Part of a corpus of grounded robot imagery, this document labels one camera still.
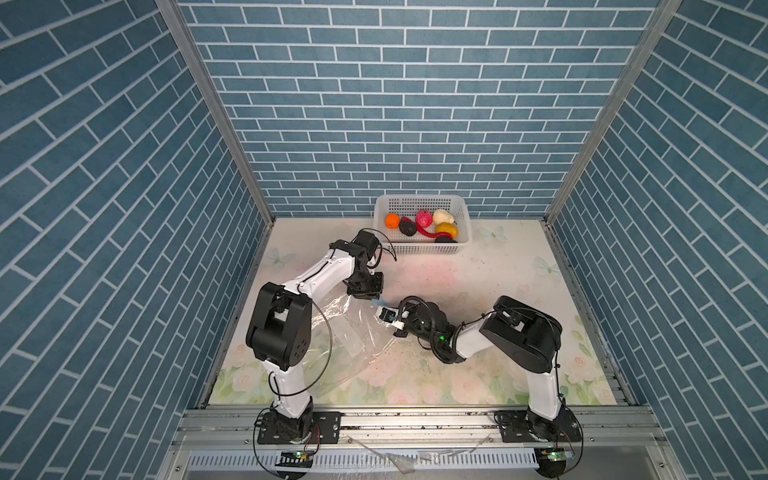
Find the white plastic mesh basket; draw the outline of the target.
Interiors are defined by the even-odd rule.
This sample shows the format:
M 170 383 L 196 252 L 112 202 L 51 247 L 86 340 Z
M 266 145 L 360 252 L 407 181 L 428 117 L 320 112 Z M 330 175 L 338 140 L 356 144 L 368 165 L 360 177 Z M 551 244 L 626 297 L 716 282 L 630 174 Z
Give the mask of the white plastic mesh basket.
M 373 228 L 396 254 L 455 254 L 473 240 L 468 207 L 457 195 L 383 195 Z

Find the clear zip top bag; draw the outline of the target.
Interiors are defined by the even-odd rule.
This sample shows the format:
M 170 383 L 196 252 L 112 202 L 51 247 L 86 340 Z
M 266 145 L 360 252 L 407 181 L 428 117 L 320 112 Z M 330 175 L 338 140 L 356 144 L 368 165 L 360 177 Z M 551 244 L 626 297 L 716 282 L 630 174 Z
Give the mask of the clear zip top bag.
M 301 362 L 309 393 L 318 398 L 361 374 L 394 342 L 394 327 L 380 319 L 392 303 L 360 300 L 334 288 L 312 311 L 311 343 Z

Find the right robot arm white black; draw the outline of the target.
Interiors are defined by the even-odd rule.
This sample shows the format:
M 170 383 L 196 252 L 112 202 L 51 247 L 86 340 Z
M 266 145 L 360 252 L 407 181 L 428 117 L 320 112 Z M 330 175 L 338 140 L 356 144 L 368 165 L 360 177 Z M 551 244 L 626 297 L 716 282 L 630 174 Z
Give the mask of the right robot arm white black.
M 570 417 L 558 377 L 562 326 L 554 317 L 504 295 L 490 311 L 459 325 L 451 324 L 436 303 L 414 295 L 396 308 L 378 307 L 376 315 L 394 328 L 396 337 L 425 341 L 426 349 L 446 365 L 496 348 L 526 372 L 528 431 L 552 442 L 565 433 Z

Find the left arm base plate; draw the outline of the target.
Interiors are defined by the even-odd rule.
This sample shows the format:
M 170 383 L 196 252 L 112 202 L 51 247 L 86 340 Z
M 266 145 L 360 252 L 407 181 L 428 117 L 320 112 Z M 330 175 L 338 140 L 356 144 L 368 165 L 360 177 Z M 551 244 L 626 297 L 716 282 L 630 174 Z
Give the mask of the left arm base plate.
M 261 416 L 256 427 L 259 445 L 317 445 L 337 444 L 341 413 L 314 412 L 311 416 L 288 418 L 269 410 Z

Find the pink toy fruit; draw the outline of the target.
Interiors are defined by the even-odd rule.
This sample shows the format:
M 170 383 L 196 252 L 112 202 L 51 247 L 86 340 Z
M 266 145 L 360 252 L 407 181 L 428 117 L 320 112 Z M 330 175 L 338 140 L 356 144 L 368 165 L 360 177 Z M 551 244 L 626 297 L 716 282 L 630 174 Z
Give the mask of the pink toy fruit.
M 420 210 L 415 216 L 415 223 L 420 224 L 425 229 L 428 229 L 433 222 L 433 215 L 428 210 Z

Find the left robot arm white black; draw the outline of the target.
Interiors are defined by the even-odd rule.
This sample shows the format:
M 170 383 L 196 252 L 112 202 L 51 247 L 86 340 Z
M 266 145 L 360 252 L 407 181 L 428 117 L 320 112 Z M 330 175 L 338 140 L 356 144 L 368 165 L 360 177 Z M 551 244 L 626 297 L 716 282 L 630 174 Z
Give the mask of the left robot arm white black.
M 317 431 L 312 385 L 305 382 L 302 368 L 317 302 L 340 284 L 352 298 L 379 299 L 383 274 L 376 268 L 382 253 L 379 238 L 362 229 L 350 241 L 330 243 L 326 255 L 296 278 L 283 284 L 268 282 L 259 290 L 245 343 L 268 373 L 274 401 L 264 419 L 280 441 L 303 442 Z

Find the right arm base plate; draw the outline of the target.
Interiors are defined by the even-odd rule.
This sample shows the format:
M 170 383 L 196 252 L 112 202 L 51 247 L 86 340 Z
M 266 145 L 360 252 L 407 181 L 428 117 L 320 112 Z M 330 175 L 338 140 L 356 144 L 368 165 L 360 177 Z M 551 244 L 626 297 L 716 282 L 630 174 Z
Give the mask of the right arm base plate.
M 499 410 L 493 414 L 504 443 L 520 442 L 579 442 L 583 439 L 575 414 L 563 408 L 554 420 L 548 420 L 530 410 Z

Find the orange toy fruit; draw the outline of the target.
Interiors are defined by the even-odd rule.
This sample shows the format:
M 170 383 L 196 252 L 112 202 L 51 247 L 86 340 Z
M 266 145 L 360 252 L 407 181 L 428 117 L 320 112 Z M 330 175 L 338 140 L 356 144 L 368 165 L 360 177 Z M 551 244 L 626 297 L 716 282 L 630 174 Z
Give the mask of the orange toy fruit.
M 401 217 L 396 213 L 388 213 L 385 217 L 385 226 L 390 230 L 399 228 Z

